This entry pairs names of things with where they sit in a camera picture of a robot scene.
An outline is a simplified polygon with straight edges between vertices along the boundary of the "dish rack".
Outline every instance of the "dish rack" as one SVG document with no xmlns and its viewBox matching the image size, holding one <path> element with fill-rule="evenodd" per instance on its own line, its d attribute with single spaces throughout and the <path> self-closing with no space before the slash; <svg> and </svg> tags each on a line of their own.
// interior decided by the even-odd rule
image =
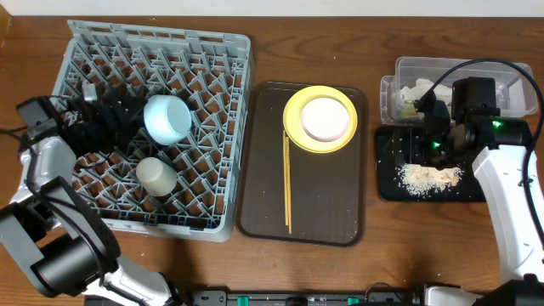
<svg viewBox="0 0 544 306">
<path fill-rule="evenodd" d="M 101 94 L 179 96 L 193 128 L 177 144 L 154 143 L 142 127 L 126 152 L 81 156 L 72 185 L 113 230 L 226 241 L 234 225 L 241 146 L 253 58 L 243 35 L 69 20 L 68 44 L 54 95 L 82 94 L 84 82 Z M 57 99 L 63 108 L 63 99 Z M 66 113 L 74 122 L 77 113 Z M 154 156 L 178 172 L 170 195 L 154 197 L 135 168 Z"/>
</svg>

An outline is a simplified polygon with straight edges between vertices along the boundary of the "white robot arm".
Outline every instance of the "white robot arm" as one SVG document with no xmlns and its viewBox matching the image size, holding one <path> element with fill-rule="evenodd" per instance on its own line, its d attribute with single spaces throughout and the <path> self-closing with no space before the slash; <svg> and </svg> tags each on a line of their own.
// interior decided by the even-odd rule
<svg viewBox="0 0 544 306">
<path fill-rule="evenodd" d="M 178 291 L 163 275 L 121 255 L 111 230 L 69 183 L 77 156 L 101 150 L 104 144 L 110 149 L 122 145 L 122 140 L 112 143 L 114 136 L 124 132 L 127 137 L 122 138 L 130 139 L 130 131 L 138 127 L 130 118 L 142 101 L 126 105 L 120 98 L 110 101 L 106 105 L 81 101 L 75 107 L 87 110 L 83 113 L 87 120 L 70 127 L 48 97 L 18 106 L 28 128 L 22 138 L 10 135 L 23 147 L 23 173 L 10 205 L 0 210 L 0 242 L 47 297 L 84 294 L 125 306 L 180 306 Z M 36 243 L 58 224 L 66 233 L 38 247 Z"/>
<path fill-rule="evenodd" d="M 544 250 L 536 233 L 525 198 L 522 163 L 526 149 L 519 145 L 484 148 L 473 162 L 473 172 L 485 194 L 501 265 L 501 285 L 533 274 L 544 280 Z M 544 220 L 544 197 L 536 173 L 536 155 L 529 162 L 531 194 L 540 220 Z M 449 286 L 431 286 L 425 291 L 425 305 L 471 306 L 480 295 Z"/>
</svg>

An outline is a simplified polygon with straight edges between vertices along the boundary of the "yellow plate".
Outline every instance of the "yellow plate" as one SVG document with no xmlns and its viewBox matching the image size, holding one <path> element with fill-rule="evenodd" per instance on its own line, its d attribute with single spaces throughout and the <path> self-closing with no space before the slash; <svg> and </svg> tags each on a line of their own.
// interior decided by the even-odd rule
<svg viewBox="0 0 544 306">
<path fill-rule="evenodd" d="M 303 108 L 308 102 L 318 98 L 335 99 L 348 111 L 348 130 L 340 139 L 321 142 L 312 139 L 304 132 L 301 122 Z M 354 137 L 357 128 L 357 111 L 351 100 L 339 90 L 327 86 L 312 86 L 299 90 L 289 99 L 283 110 L 283 126 L 292 142 L 299 147 L 314 153 L 329 153 L 344 147 Z"/>
</svg>

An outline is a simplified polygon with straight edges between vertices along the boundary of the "wooden chopstick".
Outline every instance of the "wooden chopstick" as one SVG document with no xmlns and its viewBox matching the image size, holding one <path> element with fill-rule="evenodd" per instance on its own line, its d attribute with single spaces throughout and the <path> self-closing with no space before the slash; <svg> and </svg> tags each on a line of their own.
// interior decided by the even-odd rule
<svg viewBox="0 0 544 306">
<path fill-rule="evenodd" d="M 289 156 L 289 136 L 286 136 L 286 172 L 287 172 L 287 215 L 289 216 L 289 235 L 292 232 L 291 211 L 291 161 Z"/>
<path fill-rule="evenodd" d="M 283 138 L 281 139 L 283 143 L 283 191 L 285 194 L 285 206 L 286 206 L 286 226 L 289 226 L 289 207 L 288 207 L 288 196 L 287 196 L 287 151 L 286 151 L 286 130 L 283 130 Z"/>
</svg>

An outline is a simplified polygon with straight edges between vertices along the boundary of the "wooden table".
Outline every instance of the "wooden table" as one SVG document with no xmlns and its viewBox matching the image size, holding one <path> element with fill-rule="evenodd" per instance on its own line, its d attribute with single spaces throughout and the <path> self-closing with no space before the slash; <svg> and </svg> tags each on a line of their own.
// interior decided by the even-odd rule
<svg viewBox="0 0 544 306">
<path fill-rule="evenodd" d="M 86 17 L 112 23 L 246 34 L 263 81 L 357 88 L 370 104 L 366 233 L 353 248 L 261 241 L 237 230 L 225 243 L 116 232 L 123 253 L 166 273 L 180 288 L 240 291 L 362 291 L 376 281 L 423 281 L 471 291 L 499 285 L 496 240 L 485 203 L 384 202 L 377 197 L 372 135 L 380 125 L 379 83 L 400 56 L 499 57 L 527 63 L 544 86 L 544 20 L 461 18 Z M 0 49 L 0 127 L 22 123 L 14 106 L 50 94 L 71 32 L 65 17 L 15 17 Z M 534 116 L 529 118 L 532 126 Z M 537 154 L 542 157 L 541 141 Z M 17 144 L 0 138 L 0 200 L 19 183 Z M 544 171 L 543 163 L 539 170 Z M 81 305 L 82 298 L 40 296 L 0 247 L 0 303 Z"/>
</svg>

